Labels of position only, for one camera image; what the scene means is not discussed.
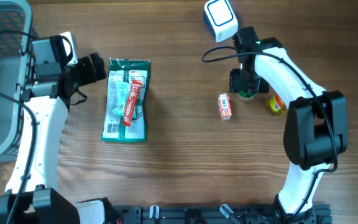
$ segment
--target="snack package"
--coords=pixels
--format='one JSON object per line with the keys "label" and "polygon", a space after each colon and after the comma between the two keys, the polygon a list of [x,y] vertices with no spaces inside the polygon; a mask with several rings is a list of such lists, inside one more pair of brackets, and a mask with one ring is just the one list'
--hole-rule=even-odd
{"label": "snack package", "polygon": [[221,112],[222,121],[229,120],[231,117],[230,98],[223,93],[218,98],[219,112]]}
{"label": "snack package", "polygon": [[[142,84],[135,100],[131,125],[125,126],[122,120],[129,97],[125,97],[127,87],[133,80]],[[150,80],[150,61],[113,59],[109,61],[106,117],[102,141],[142,142],[146,141],[146,120],[144,100]]]}

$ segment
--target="orange object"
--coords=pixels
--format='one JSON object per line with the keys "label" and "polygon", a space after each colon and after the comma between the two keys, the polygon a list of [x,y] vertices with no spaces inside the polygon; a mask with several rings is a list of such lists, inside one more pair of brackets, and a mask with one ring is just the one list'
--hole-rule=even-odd
{"label": "orange object", "polygon": [[129,92],[127,105],[124,111],[124,118],[122,119],[122,123],[127,127],[131,126],[132,114],[134,113],[140,88],[142,88],[142,81],[132,80],[131,90]]}
{"label": "orange object", "polygon": [[223,93],[218,98],[219,111],[221,112],[222,121],[229,120],[231,117],[230,98]]}

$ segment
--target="yellow object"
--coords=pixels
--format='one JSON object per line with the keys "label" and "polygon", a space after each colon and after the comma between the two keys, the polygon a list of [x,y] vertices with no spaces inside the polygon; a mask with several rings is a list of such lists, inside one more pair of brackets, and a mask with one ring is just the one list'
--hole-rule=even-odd
{"label": "yellow object", "polygon": [[287,111],[287,107],[284,105],[283,100],[276,94],[267,102],[274,115],[280,115]]}

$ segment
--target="small red and white box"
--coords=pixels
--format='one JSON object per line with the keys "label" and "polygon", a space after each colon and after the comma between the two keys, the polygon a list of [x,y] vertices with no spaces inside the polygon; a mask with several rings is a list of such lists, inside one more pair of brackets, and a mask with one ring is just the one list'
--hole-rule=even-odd
{"label": "small red and white box", "polygon": [[222,121],[229,120],[231,117],[231,106],[229,100],[229,96],[225,93],[220,94],[218,97],[218,105]]}

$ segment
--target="gray basket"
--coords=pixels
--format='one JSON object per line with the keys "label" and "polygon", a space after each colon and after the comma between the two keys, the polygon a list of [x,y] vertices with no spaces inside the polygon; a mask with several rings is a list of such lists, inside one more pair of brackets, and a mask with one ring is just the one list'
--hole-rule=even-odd
{"label": "gray basket", "polygon": [[[37,36],[32,11],[24,0],[0,0],[0,30],[14,29]],[[19,34],[0,35],[0,92],[20,99],[21,87],[35,63],[31,41]],[[22,133],[22,108],[0,97],[0,161],[14,161]]]}

